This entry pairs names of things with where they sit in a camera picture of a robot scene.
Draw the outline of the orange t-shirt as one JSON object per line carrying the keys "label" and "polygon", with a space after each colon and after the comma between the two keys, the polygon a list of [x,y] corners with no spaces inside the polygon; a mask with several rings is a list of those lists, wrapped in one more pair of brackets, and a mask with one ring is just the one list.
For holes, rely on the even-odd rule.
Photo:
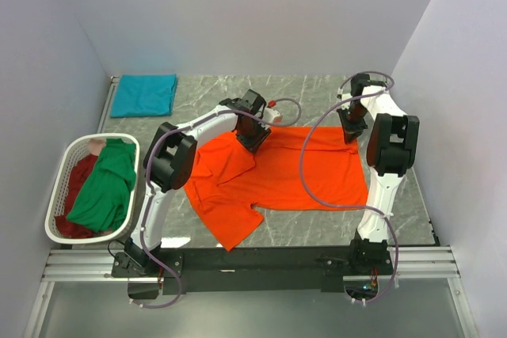
{"label": "orange t-shirt", "polygon": [[184,190],[227,251],[261,225],[259,207],[331,211],[368,197],[359,147],[345,143],[341,127],[274,127],[255,154],[224,133],[198,149]]}

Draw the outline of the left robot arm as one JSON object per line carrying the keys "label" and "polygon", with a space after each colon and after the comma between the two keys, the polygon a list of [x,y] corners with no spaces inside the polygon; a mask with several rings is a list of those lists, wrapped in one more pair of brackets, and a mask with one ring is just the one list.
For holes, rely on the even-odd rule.
{"label": "left robot arm", "polygon": [[162,123],[144,158],[145,196],[139,220],[124,252],[137,274],[148,276],[158,266],[162,224],[176,190],[189,180],[198,148],[226,132],[234,132],[241,146],[255,153],[268,137],[272,123],[282,120],[259,93],[220,101],[210,112],[186,123]]}

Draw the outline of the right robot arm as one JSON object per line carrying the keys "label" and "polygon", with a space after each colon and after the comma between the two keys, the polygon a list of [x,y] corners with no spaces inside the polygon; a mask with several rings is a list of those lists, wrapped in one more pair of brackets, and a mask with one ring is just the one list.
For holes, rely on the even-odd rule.
{"label": "right robot arm", "polygon": [[371,76],[371,72],[353,75],[346,81],[350,91],[339,89],[337,95],[344,103],[337,114],[346,143],[368,128],[366,116],[373,119],[366,152],[368,198],[347,256],[350,269],[358,274],[391,262],[387,248],[391,212],[398,187],[415,162],[420,126],[416,116],[406,114],[391,98],[392,78],[381,81]]}

